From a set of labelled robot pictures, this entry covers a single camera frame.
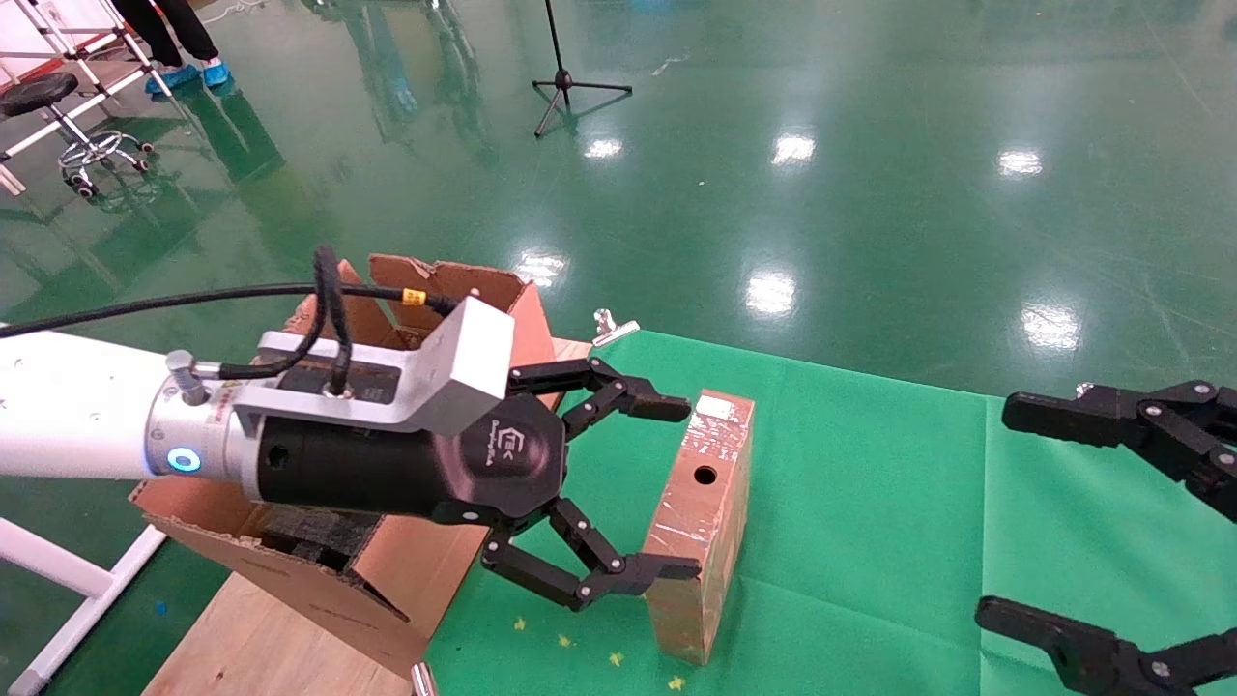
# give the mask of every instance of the blue led ring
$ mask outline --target blue led ring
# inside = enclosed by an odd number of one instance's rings
[[[173,448],[167,454],[167,464],[178,472],[193,473],[202,469],[202,457],[188,448]]]

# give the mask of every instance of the gripper logo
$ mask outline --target gripper logo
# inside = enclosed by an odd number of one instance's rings
[[[499,430],[497,419],[490,422],[490,448],[486,450],[485,466],[492,467],[495,457],[500,456],[506,461],[513,461],[516,455],[524,451],[524,434],[513,428]]]

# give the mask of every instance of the black stool seat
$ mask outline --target black stool seat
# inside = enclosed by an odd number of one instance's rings
[[[0,94],[0,111],[6,116],[20,116],[51,106],[77,89],[73,73],[51,73],[30,82],[15,84]]]

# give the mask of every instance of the yellow cable label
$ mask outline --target yellow cable label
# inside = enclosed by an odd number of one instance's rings
[[[426,293],[419,289],[403,288],[403,304],[408,307],[419,307],[426,303]]]

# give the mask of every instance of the black cable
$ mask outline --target black cable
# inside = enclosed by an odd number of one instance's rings
[[[345,284],[341,287],[344,294],[357,294],[361,297],[375,297],[377,299],[403,299],[402,287],[382,287],[377,284]],[[46,319],[35,319],[25,323],[15,323],[5,326],[0,326],[0,337],[11,337],[14,335],[25,335],[27,333],[37,333],[40,330],[54,330],[58,328],[64,328],[69,325],[77,325],[83,323],[96,321],[100,319],[110,319],[114,316],[122,316],[126,314],[136,314],[137,312],[145,312],[148,309],[163,309],[167,307],[183,307],[187,304],[200,304],[204,302],[215,302],[219,299],[239,299],[245,297],[271,297],[277,294],[313,294],[317,288],[309,282],[276,282],[271,284],[247,284],[242,287],[226,287],[223,289],[204,289],[200,292],[187,292],[184,294],[168,294],[167,297],[152,297],[150,299],[137,299],[135,302],[125,302],[124,304],[111,304],[108,307],[99,307],[98,309],[88,309],[85,312],[77,312],[73,314],[59,314],[56,316],[48,316]],[[448,302],[458,304],[450,298],[444,298]],[[438,310],[434,303],[427,300],[426,305]]]
[[[353,336],[348,331],[348,320],[344,315],[344,293],[340,291],[339,260],[335,251],[325,244],[314,251],[314,278],[318,283],[318,303],[327,304],[327,314],[332,325],[335,326],[335,339],[339,342],[339,351],[335,354],[335,362],[330,367],[330,382],[328,389],[335,397],[340,397],[348,391],[348,370],[353,363]]]
[[[329,315],[338,335],[339,351],[330,373],[330,393],[341,396],[348,388],[348,371],[353,360],[353,336],[348,330],[348,320],[344,312],[344,294],[357,294],[379,299],[398,299],[406,305],[427,305],[442,316],[445,316],[460,300],[443,294],[429,294],[427,292],[403,287],[381,287],[372,284],[343,284],[339,276],[339,261],[330,246],[323,245],[314,251],[314,282],[250,284],[245,287],[230,287],[226,289],[208,289],[202,292],[189,292],[186,294],[171,294],[167,297],[155,297],[151,299],[139,299],[124,304],[100,307],[74,314],[61,314],[46,319],[11,324],[0,326],[0,337],[11,337],[41,330],[53,330],[68,325],[75,325],[111,316],[134,314],[148,309],[165,307],[181,307],[186,304],[198,304],[214,302],[218,299],[235,299],[241,297],[265,297],[273,294],[308,294],[317,297],[313,321],[309,330],[301,339],[296,350],[287,357],[265,366],[240,366],[224,363],[219,367],[219,380],[268,380],[278,377],[309,355],[313,344],[322,336],[322,330]]]
[[[323,252],[323,248],[329,251],[329,247],[323,246],[314,251],[313,256],[313,282],[315,297],[313,323],[310,323],[309,330],[306,331],[301,342],[297,344],[296,350],[289,356],[265,366],[239,366],[234,363],[224,363],[219,366],[219,380],[271,380],[288,372],[309,355],[310,347],[313,347],[313,344],[322,337],[322,329],[327,325],[328,307],[327,303],[323,302],[323,297],[327,294],[328,271],[324,268],[323,263],[323,261],[327,260],[324,258],[325,253]],[[330,252],[332,261],[334,260],[334,256],[335,253]],[[334,268],[334,263],[330,263],[330,267]],[[339,277],[338,268],[335,268],[335,277],[336,279]]]

